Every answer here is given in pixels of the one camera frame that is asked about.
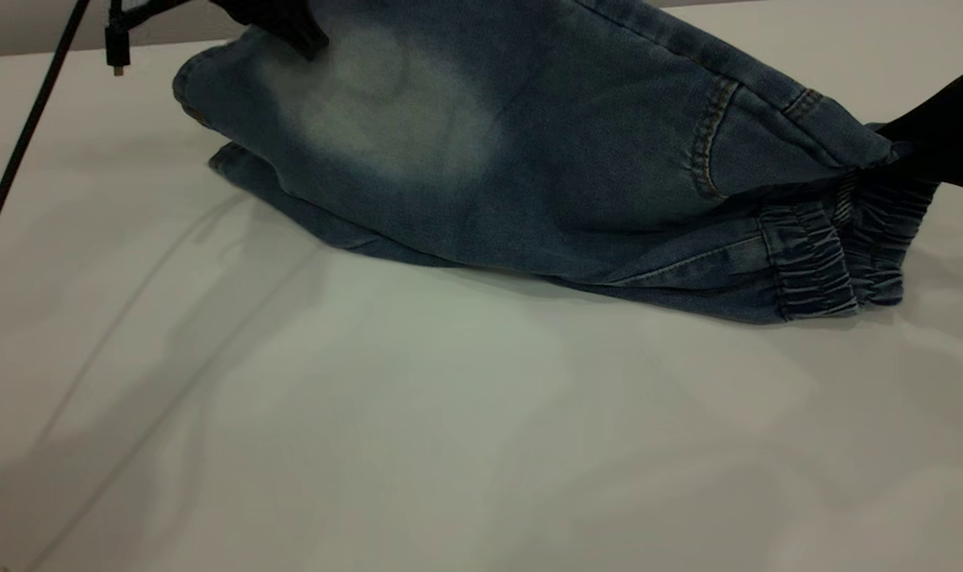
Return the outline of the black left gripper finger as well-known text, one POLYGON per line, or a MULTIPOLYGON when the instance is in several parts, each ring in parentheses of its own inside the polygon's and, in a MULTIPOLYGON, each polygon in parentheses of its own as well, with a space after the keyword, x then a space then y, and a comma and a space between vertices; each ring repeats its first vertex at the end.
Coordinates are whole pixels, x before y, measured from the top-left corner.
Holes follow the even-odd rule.
POLYGON ((241 25, 255 26, 311 60, 330 40, 315 21, 307 1, 212 1, 241 25))

